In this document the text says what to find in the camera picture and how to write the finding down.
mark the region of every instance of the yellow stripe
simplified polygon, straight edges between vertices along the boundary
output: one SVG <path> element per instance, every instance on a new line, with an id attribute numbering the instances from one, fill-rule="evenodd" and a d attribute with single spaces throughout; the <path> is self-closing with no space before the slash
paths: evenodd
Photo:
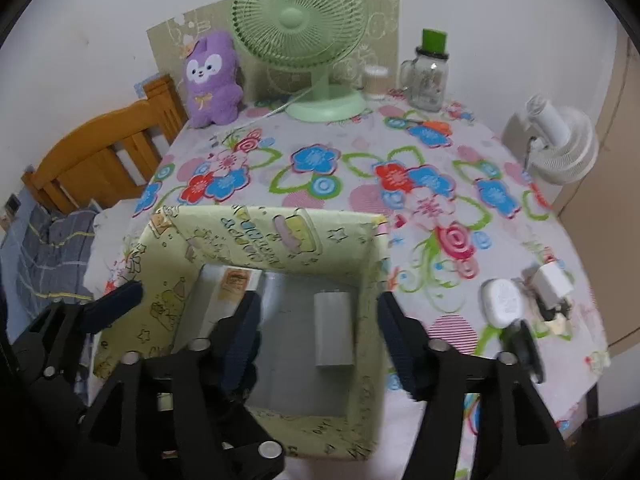
<path id="1" fill-rule="evenodd" d="M 42 294 L 41 292 L 37 292 L 31 285 L 25 283 L 22 277 L 20 277 L 22 284 L 28 288 L 31 293 L 39 298 L 74 298 L 75 300 L 89 300 L 93 301 L 94 298 L 90 296 L 83 296 L 81 294 L 73 294 L 71 292 L 50 292 L 49 294 Z"/>
<path id="2" fill-rule="evenodd" d="M 59 244 L 50 244 L 48 242 L 45 242 L 41 237 L 40 237 L 40 232 L 38 232 L 38 230 L 31 225 L 31 223 L 29 223 L 29 228 L 35 233 L 35 235 L 38 237 L 38 240 L 40 241 L 41 244 L 45 244 L 45 245 L 50 245 L 51 247 L 62 247 L 64 244 L 66 244 L 69 240 L 71 240 L 71 238 L 73 238 L 74 236 L 86 236 L 86 237 L 94 237 L 95 234 L 94 233 L 83 233 L 82 231 L 76 231 L 75 233 L 71 233 L 68 237 L 66 237 L 62 242 L 60 242 Z"/>

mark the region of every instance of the silver screw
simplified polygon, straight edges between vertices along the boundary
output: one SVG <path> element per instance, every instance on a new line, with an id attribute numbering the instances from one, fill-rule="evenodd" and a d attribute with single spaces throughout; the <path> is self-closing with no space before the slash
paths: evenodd
<path id="1" fill-rule="evenodd" d="M 211 341 L 209 341 L 206 337 L 199 337 L 197 339 L 192 339 L 189 341 L 187 345 L 189 350 L 192 352 L 202 352 L 211 346 Z"/>
<path id="2" fill-rule="evenodd" d="M 134 365 L 139 361 L 139 359 L 140 354 L 138 352 L 127 352 L 121 357 L 120 362 L 125 365 Z"/>
<path id="3" fill-rule="evenodd" d="M 498 354 L 498 361 L 505 365 L 514 365 L 518 362 L 518 358 L 511 352 L 500 352 Z"/>
<path id="4" fill-rule="evenodd" d="M 277 458 L 282 454 L 282 446 L 273 440 L 267 440 L 258 446 L 258 453 L 263 458 Z"/>
<path id="5" fill-rule="evenodd" d="M 446 352 L 450 347 L 449 343 L 444 341 L 444 339 L 430 339 L 429 348 L 434 352 Z"/>

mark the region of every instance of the green fan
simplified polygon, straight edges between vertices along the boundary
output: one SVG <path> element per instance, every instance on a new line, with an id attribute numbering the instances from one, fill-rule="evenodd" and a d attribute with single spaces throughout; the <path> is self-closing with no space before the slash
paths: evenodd
<path id="1" fill-rule="evenodd" d="M 362 95 L 329 84 L 328 67 L 360 42 L 364 0 L 231 0 L 233 33 L 261 61 L 288 72 L 311 72 L 311 88 L 287 113 L 302 121 L 340 121 L 366 107 Z"/>

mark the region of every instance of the white pillow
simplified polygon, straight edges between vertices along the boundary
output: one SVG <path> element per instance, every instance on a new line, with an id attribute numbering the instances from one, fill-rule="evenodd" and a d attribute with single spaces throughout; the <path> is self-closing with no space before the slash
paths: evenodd
<path id="1" fill-rule="evenodd" d="M 123 257 L 123 238 L 137 202 L 137 199 L 120 200 L 115 206 L 95 216 L 95 238 L 82 281 L 95 299 L 104 294 L 104 287 L 111 279 L 111 271 Z"/>

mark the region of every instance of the wooden headboard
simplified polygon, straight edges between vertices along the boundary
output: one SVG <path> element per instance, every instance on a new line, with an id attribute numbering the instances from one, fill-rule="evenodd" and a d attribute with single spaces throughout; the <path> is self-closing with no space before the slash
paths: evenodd
<path id="1" fill-rule="evenodd" d="M 148 129 L 158 126 L 171 144 L 187 115 L 174 83 L 162 76 L 144 85 L 146 99 L 88 121 L 63 137 L 42 159 L 36 171 L 22 181 L 34 199 L 64 214 L 86 207 L 93 198 L 111 207 L 123 198 L 136 198 L 145 186 L 136 186 L 116 155 L 119 142 L 145 180 L 160 162 Z"/>

